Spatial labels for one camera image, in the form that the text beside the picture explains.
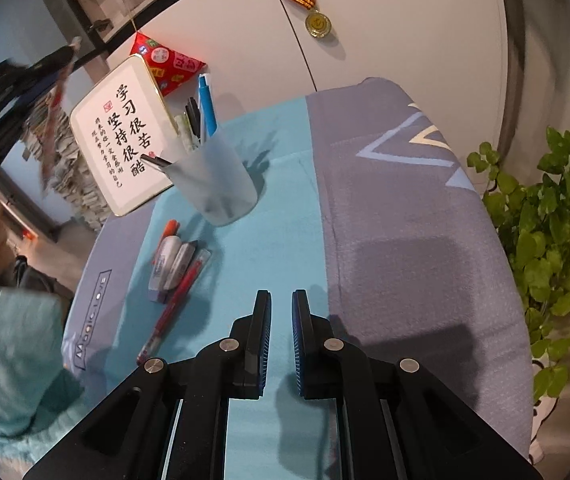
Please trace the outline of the teal sleeve forearm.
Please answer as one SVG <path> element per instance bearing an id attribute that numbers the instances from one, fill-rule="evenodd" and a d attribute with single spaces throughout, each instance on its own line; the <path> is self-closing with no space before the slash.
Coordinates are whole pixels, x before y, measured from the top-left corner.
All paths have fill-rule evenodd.
<path id="1" fill-rule="evenodd" d="M 37 462 L 88 413 L 63 334 L 56 296 L 0 287 L 0 460 Z"/>

